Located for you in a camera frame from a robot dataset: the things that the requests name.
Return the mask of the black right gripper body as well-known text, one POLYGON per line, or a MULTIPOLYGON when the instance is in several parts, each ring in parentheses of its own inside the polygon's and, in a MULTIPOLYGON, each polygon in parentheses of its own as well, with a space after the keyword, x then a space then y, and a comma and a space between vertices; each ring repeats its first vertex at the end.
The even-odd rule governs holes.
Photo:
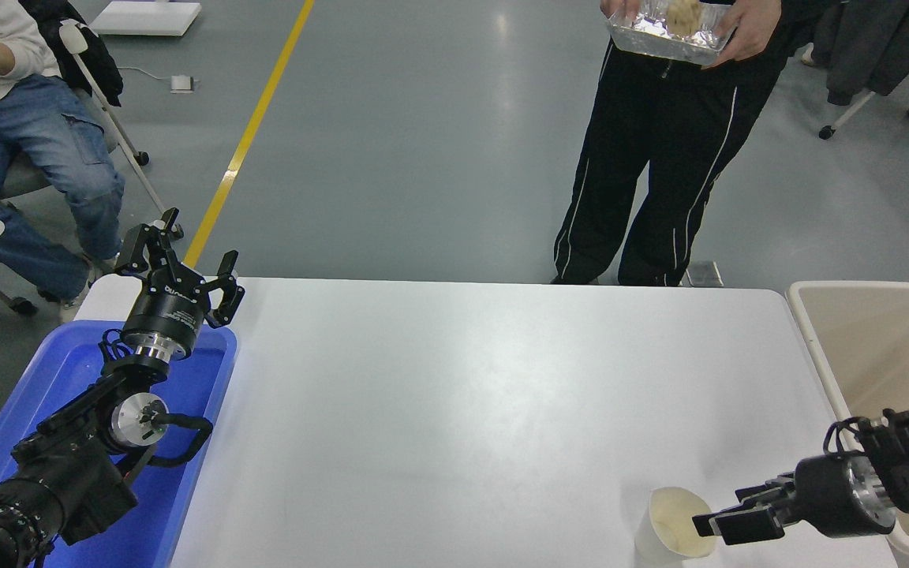
POLYGON ((794 517, 829 538, 873 535, 874 521, 855 496, 854 474, 865 472, 869 466, 869 461, 859 456, 817 456, 799 461, 794 470, 794 517))

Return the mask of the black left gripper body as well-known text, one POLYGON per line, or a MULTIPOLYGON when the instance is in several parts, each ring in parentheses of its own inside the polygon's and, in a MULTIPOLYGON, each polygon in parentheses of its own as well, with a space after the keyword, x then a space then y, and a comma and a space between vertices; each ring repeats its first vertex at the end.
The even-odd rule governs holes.
POLYGON ((164 345, 172 353, 191 353, 204 323, 207 302, 167 285, 142 284, 122 328, 129 346, 164 345))

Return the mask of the standing person's left hand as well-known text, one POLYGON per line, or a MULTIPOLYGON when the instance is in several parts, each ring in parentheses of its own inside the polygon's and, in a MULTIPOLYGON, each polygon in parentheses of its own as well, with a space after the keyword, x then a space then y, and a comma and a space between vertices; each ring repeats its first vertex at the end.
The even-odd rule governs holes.
POLYGON ((780 16, 780 1, 735 1, 712 29, 717 36, 729 36, 728 43, 701 69, 741 69, 749 65, 768 46, 780 16))

